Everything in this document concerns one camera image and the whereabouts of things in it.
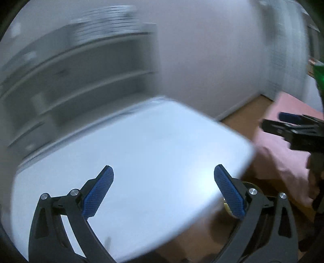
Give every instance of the white table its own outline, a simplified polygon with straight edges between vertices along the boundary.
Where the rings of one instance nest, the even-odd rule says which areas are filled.
[[[221,193],[214,167],[240,177],[251,143],[221,123],[173,101],[151,104],[72,141],[17,174],[11,205],[14,243],[28,256],[29,230],[40,195],[66,195],[105,165],[115,179],[88,222],[122,262],[153,250],[189,227]],[[75,252],[83,255],[64,225]]]

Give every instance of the pink cloth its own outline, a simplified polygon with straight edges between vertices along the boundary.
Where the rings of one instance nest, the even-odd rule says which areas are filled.
[[[264,119],[278,120],[279,112],[306,114],[323,119],[323,114],[296,99],[281,92],[267,110]],[[282,137],[257,129],[253,142],[256,146],[256,158],[253,167],[259,179],[281,179],[291,197],[298,203],[310,207],[312,199],[308,197],[307,152],[289,149],[289,143]]]

